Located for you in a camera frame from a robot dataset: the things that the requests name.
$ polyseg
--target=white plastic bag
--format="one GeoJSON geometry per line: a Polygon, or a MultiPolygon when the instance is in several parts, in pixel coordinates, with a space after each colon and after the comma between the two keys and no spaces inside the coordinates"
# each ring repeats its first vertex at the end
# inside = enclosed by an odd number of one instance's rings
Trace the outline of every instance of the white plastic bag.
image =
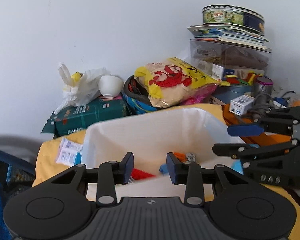
{"type": "Polygon", "coordinates": [[[63,101],[54,111],[55,114],[65,107],[83,106],[91,102],[99,91],[100,78],[110,74],[105,68],[90,69],[82,75],[78,82],[74,82],[65,64],[60,62],[58,70],[66,87],[63,91],[63,101]]]}

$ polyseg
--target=yellow plastic bag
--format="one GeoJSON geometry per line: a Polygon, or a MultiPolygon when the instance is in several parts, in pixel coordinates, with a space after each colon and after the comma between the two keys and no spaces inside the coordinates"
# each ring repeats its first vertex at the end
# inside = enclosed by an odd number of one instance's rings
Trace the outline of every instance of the yellow plastic bag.
{"type": "Polygon", "coordinates": [[[195,96],[208,84],[219,82],[176,57],[136,69],[135,79],[149,93],[154,107],[166,108],[195,96]]]}

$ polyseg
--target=book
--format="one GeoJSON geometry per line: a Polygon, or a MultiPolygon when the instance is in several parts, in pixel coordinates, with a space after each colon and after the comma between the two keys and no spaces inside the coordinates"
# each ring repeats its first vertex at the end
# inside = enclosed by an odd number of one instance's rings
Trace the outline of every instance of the book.
{"type": "Polygon", "coordinates": [[[232,26],[229,24],[191,25],[190,27],[188,27],[188,30],[191,31],[194,36],[199,36],[202,33],[206,33],[207,31],[215,30],[215,29],[218,29],[220,31],[225,30],[225,31],[233,31],[236,33],[241,33],[241,34],[247,34],[249,36],[260,38],[260,39],[263,39],[264,41],[269,42],[269,40],[267,38],[265,38],[264,36],[261,36],[257,33],[253,33],[246,29],[243,29],[240,27],[235,27],[235,26],[232,26]]]}
{"type": "Polygon", "coordinates": [[[229,36],[234,36],[234,37],[240,37],[243,39],[249,39],[249,40],[254,40],[254,41],[268,41],[266,38],[263,36],[253,34],[253,33],[241,33],[233,30],[227,30],[227,29],[219,29],[219,28],[213,28],[210,30],[205,30],[203,31],[200,35],[197,35],[195,37],[203,37],[203,36],[208,36],[208,34],[219,34],[220,36],[223,35],[229,35],[229,36]]]}
{"type": "Polygon", "coordinates": [[[248,46],[248,47],[258,48],[258,49],[262,49],[262,50],[269,50],[269,48],[265,45],[256,44],[256,43],[253,43],[253,42],[250,42],[250,41],[224,38],[222,36],[218,36],[216,38],[195,38],[195,40],[199,40],[199,41],[221,41],[221,42],[228,42],[228,43],[232,43],[232,44],[244,45],[244,46],[248,46]]]}
{"type": "Polygon", "coordinates": [[[237,35],[232,33],[223,33],[223,32],[206,33],[203,35],[195,36],[194,38],[197,39],[197,38],[218,38],[218,37],[223,37],[223,38],[228,38],[228,39],[233,39],[238,41],[247,41],[247,42],[263,45],[262,39],[257,39],[250,36],[237,35]]]}

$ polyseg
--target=white bowl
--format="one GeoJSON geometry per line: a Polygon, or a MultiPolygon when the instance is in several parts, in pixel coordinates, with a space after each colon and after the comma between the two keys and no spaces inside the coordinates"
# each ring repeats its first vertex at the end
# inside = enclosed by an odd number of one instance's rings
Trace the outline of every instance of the white bowl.
{"type": "Polygon", "coordinates": [[[103,97],[112,99],[120,94],[124,82],[115,76],[102,76],[99,81],[99,90],[103,97]]]}

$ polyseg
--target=yellow blanket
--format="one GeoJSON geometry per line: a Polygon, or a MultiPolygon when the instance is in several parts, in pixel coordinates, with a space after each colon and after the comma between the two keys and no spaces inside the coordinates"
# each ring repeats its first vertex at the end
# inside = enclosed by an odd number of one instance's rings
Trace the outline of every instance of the yellow blanket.
{"type": "MultiPolygon", "coordinates": [[[[169,111],[171,109],[175,108],[181,108],[181,107],[198,107],[201,108],[207,112],[210,112],[213,114],[216,118],[218,118],[220,121],[224,123],[223,120],[223,114],[221,110],[221,106],[211,105],[211,104],[196,104],[191,106],[176,106],[173,108],[169,108],[166,111],[169,111]]],[[[73,134],[70,134],[66,136],[67,139],[77,142],[77,143],[83,143],[84,136],[86,131],[82,130],[80,132],[76,132],[73,134]]],[[[68,166],[63,164],[56,164],[55,159],[58,153],[58,148],[61,142],[61,137],[57,138],[55,140],[44,142],[40,148],[40,151],[38,153],[38,159],[37,164],[35,168],[36,173],[36,179],[33,183],[33,187],[38,185],[39,183],[57,175],[58,173],[66,170],[68,166]]],[[[293,198],[283,189],[280,187],[271,187],[268,186],[271,190],[279,193],[280,195],[284,196],[288,200],[290,200],[293,205],[295,206],[297,210],[297,222],[295,223],[295,226],[290,234],[289,239],[290,240],[300,240],[300,207],[299,205],[293,200],[293,198]]],[[[207,196],[206,200],[210,201],[213,199],[213,196],[207,196]]]]}

